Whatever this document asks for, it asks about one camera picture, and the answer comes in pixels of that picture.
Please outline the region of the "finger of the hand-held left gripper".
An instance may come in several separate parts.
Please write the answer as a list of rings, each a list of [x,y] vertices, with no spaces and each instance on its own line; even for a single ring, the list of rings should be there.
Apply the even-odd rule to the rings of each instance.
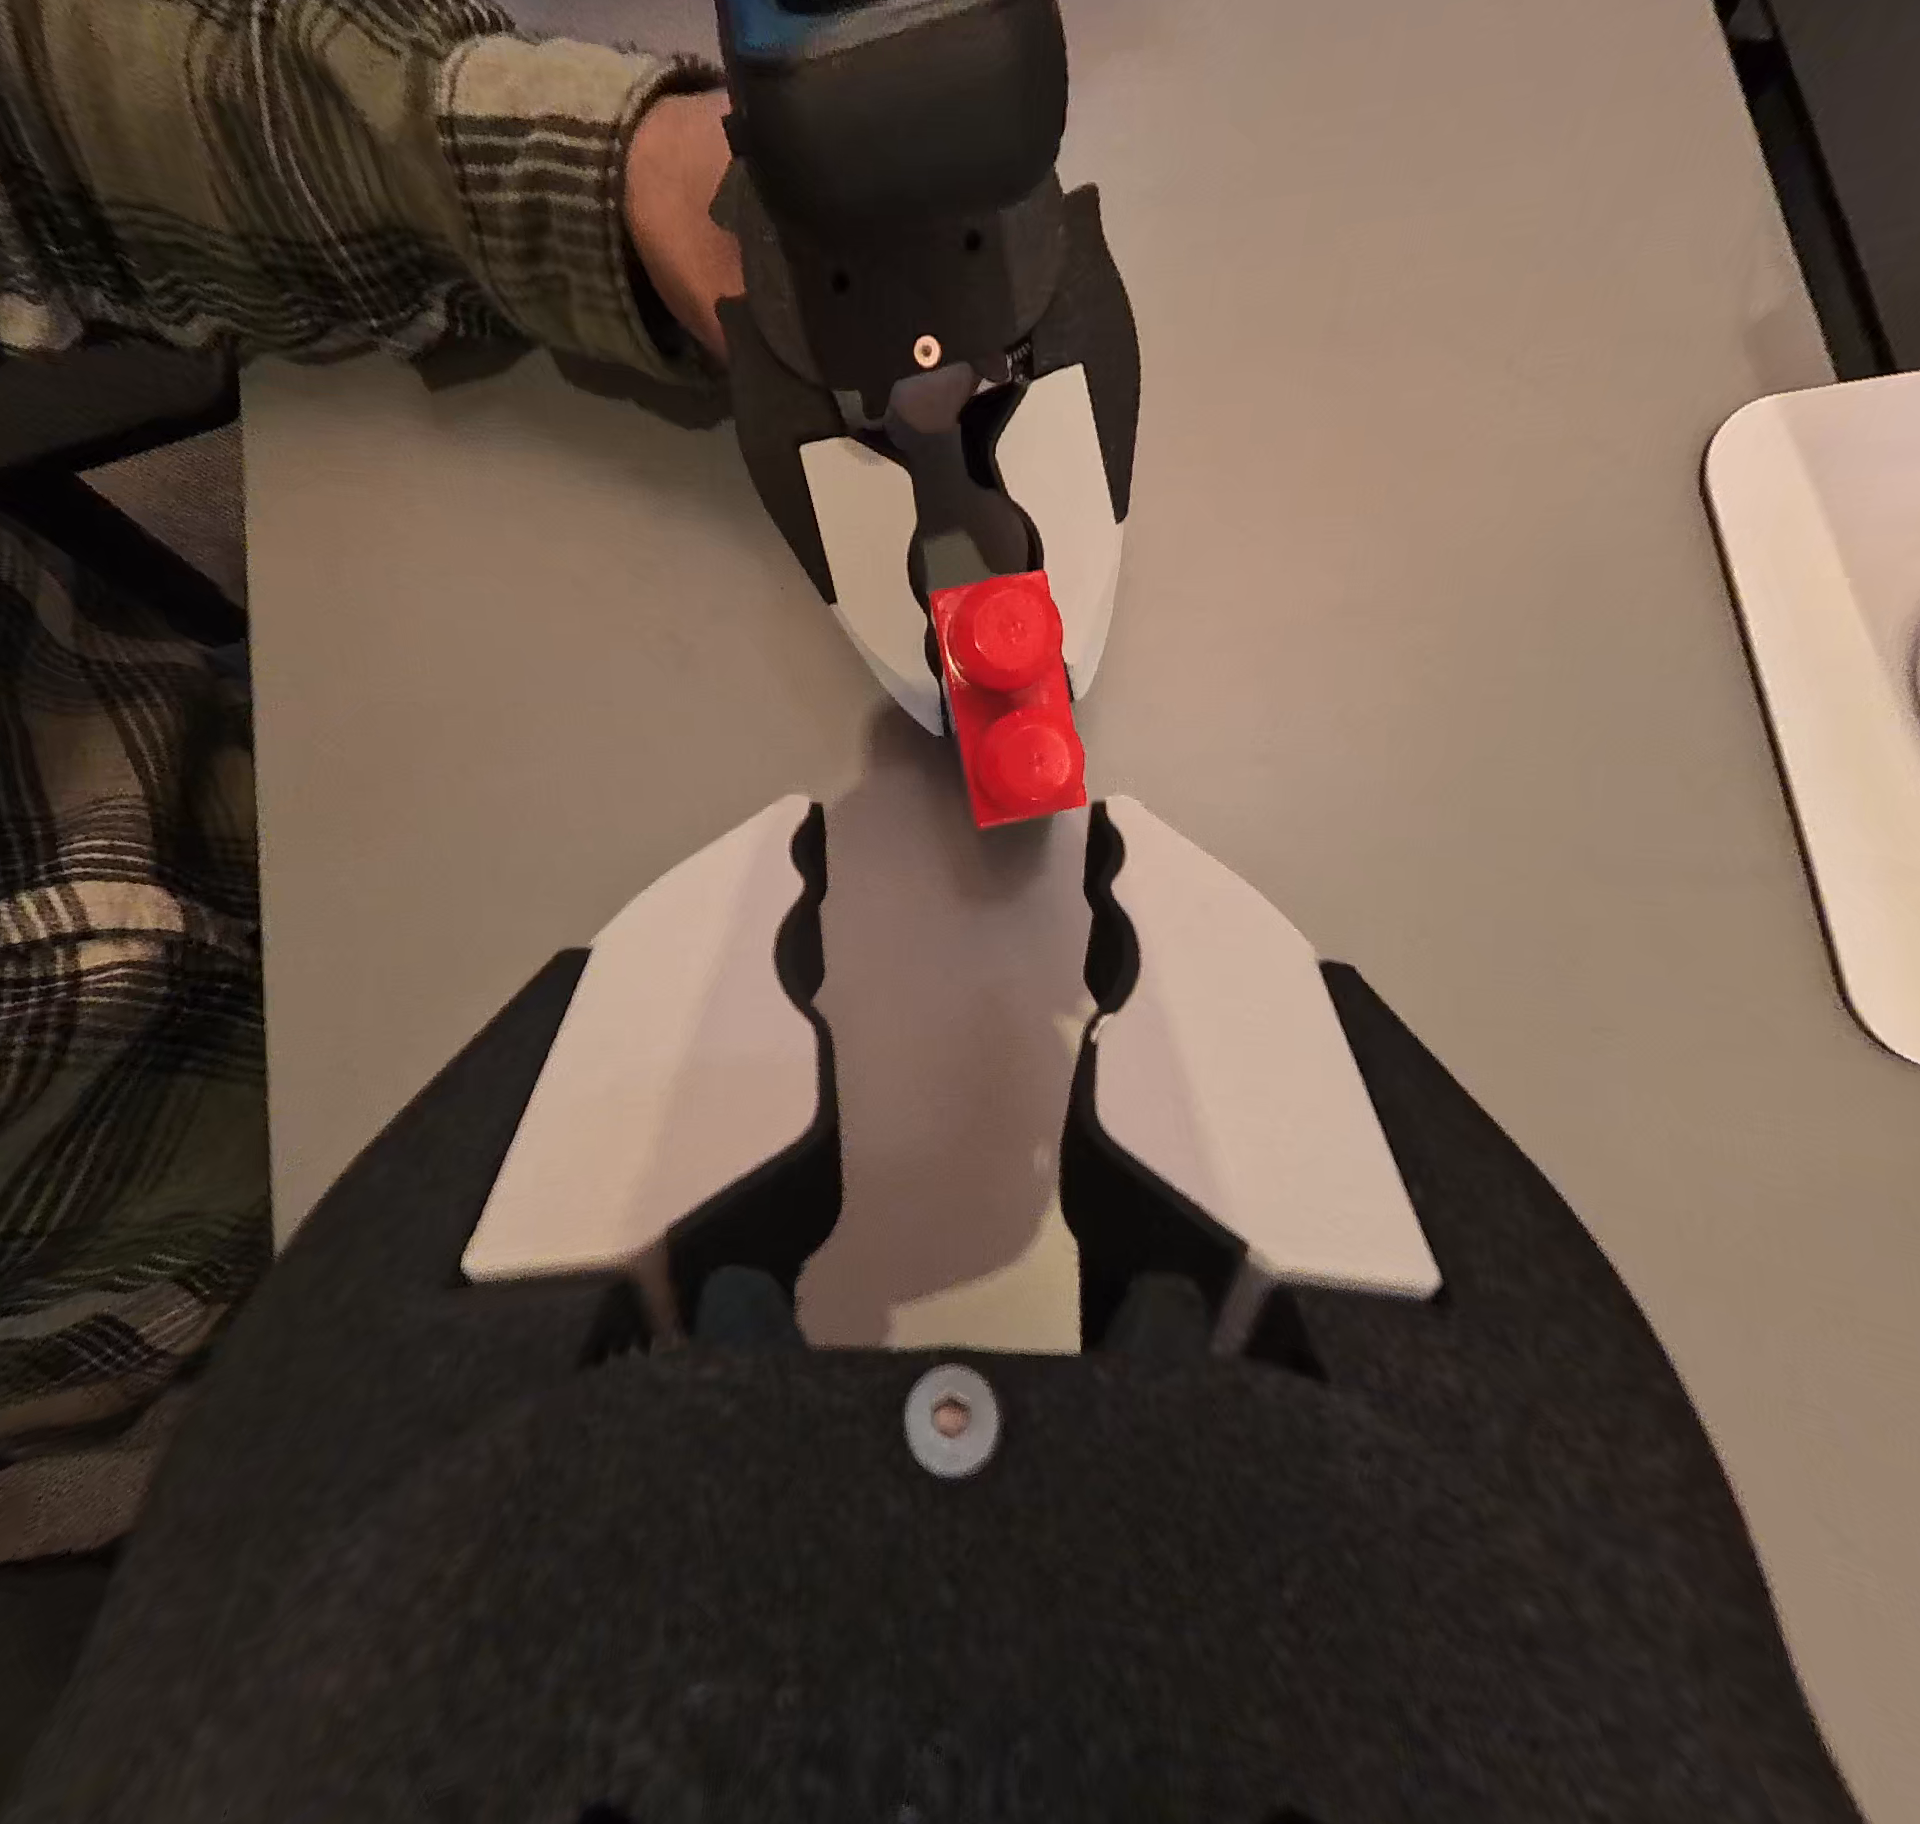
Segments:
[[[801,472],[830,570],[830,616],[884,690],[884,698],[950,738],[937,662],[928,653],[928,601],[908,583],[920,530],[912,476],[898,453],[857,436],[801,443]]]
[[[1107,653],[1124,562],[1124,518],[1116,518],[1087,362],[1025,388],[992,436],[992,472],[1033,530],[1061,616],[1066,690],[1087,698]]]

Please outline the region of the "long red mega block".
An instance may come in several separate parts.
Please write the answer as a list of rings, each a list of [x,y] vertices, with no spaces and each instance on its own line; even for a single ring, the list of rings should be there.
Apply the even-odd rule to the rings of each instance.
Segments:
[[[980,832],[1087,807],[1061,616],[1039,570],[933,590],[950,738]]]

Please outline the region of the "white document holder stand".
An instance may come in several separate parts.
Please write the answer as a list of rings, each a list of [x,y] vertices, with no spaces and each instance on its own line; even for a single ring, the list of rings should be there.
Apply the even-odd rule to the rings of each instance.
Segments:
[[[1920,378],[1744,404],[1705,508],[1848,1011],[1920,1059]]]

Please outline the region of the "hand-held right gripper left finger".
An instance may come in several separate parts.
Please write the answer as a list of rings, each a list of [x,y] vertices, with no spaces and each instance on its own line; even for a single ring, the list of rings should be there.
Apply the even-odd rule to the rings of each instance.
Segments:
[[[633,1279],[652,1331],[727,1265],[798,1301],[843,1222],[826,892],[826,807],[778,795],[592,938],[465,1287]]]

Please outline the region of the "black flat tablet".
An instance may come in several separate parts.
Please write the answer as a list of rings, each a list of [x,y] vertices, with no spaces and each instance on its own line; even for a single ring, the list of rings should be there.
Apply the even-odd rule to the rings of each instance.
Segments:
[[[1920,372],[1920,0],[1717,0],[1841,380]]]

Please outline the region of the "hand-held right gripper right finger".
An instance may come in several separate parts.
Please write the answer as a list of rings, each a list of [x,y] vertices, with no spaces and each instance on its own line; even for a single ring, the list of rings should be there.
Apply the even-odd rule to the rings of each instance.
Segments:
[[[1294,1290],[1426,1309],[1444,1265],[1304,933],[1137,795],[1089,807],[1061,1123],[1077,1342],[1179,1279],[1209,1347],[1281,1347]]]

